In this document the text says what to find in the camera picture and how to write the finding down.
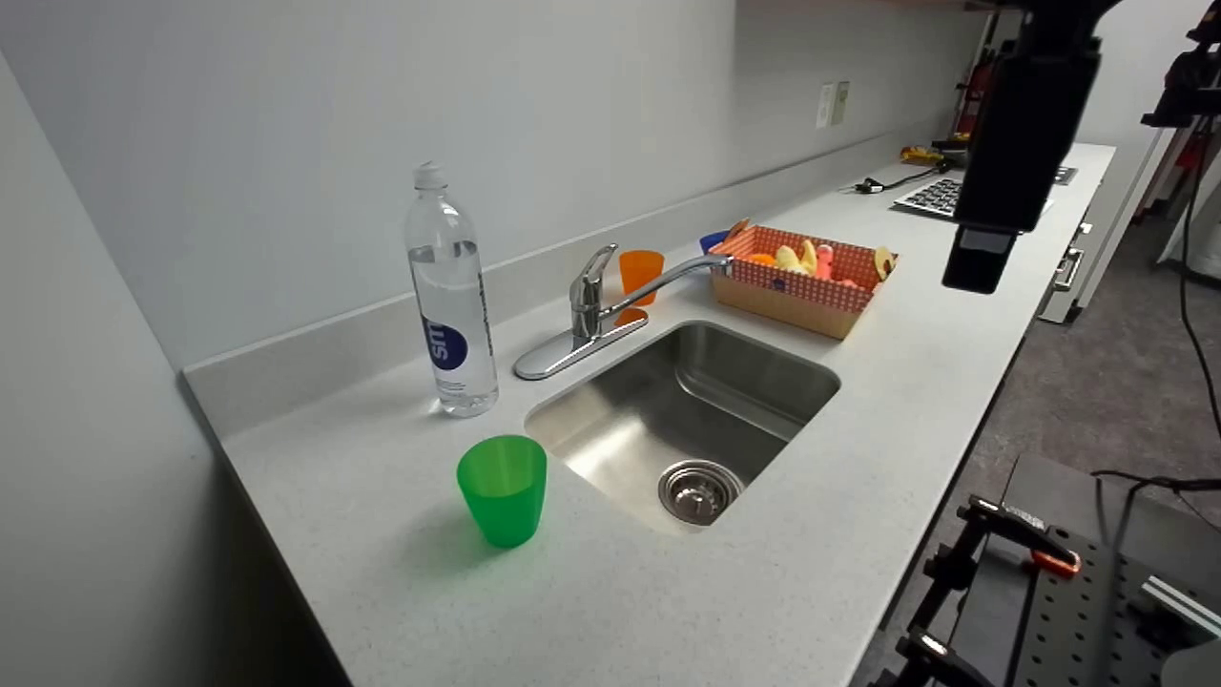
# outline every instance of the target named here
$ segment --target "stainless steel sink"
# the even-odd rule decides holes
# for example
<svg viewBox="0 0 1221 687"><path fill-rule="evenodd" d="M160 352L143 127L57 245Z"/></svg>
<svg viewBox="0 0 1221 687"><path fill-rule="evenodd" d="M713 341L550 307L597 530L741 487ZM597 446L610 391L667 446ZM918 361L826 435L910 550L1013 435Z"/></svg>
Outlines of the stainless steel sink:
<svg viewBox="0 0 1221 687"><path fill-rule="evenodd" d="M708 525L838 393L826 368L683 326L538 406L525 431L665 536Z"/></svg>

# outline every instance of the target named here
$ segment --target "plastic cup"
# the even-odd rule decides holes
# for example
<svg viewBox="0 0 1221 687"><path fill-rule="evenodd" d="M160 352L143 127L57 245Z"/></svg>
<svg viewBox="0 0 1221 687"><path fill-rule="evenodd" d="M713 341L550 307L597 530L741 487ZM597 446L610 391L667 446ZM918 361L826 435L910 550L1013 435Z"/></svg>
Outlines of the plastic cup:
<svg viewBox="0 0 1221 687"><path fill-rule="evenodd" d="M540 516L546 452L525 435L490 435L463 453L459 487L488 544L522 544Z"/></svg>
<svg viewBox="0 0 1221 687"><path fill-rule="evenodd" d="M641 291L646 284L661 280L665 254L661 253L619 253L619 284L623 295Z"/></svg>

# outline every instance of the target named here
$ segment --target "orange basket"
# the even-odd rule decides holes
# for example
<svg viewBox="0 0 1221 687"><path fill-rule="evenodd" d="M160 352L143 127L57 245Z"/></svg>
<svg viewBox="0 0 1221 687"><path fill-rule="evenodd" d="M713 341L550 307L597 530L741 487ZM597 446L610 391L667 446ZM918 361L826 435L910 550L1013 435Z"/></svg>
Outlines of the orange basket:
<svg viewBox="0 0 1221 687"><path fill-rule="evenodd" d="M780 245L801 253L801 245L826 245L836 253L830 280L814 280L798 270L779 270L750 263L754 253L775 254ZM770 322L784 322L830 341L843 341L854 322L875 301L875 291L894 273L896 253L889 247L859 247L822 237L780 234L770 224L741 220L728 239L713 247L718 254L731 254L728 273L713 273L713 299L747 309Z"/></svg>

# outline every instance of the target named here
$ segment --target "water bottle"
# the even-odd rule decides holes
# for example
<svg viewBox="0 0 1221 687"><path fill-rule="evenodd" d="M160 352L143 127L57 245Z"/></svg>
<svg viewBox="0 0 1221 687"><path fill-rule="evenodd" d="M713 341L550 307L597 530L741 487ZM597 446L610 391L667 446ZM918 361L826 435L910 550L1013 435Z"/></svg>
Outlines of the water bottle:
<svg viewBox="0 0 1221 687"><path fill-rule="evenodd" d="M475 415L496 401L496 360L473 224L431 165L415 167L409 268L441 415Z"/></svg>

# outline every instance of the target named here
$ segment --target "countertop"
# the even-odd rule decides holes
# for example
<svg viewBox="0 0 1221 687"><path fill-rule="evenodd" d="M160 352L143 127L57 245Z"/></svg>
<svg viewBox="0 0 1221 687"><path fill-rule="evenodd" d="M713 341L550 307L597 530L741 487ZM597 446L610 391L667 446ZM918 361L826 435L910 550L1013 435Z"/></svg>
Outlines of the countertop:
<svg viewBox="0 0 1221 687"><path fill-rule="evenodd" d="M490 332L498 406L475 418L436 418L427 361L413 360L222 435L225 453L351 683L848 683L1109 150L1077 146L1064 165L1077 179L989 299L939 284L950 220L889 209L901 192L830 192L754 220L901 253L843 342L721 309L686 280L646 332L515 380L512 361L569 328L557 295ZM843 391L702 536L665 539L550 467L538 539L488 550L452 483L459 453L522 431L532 406L686 322L815 360Z"/></svg>

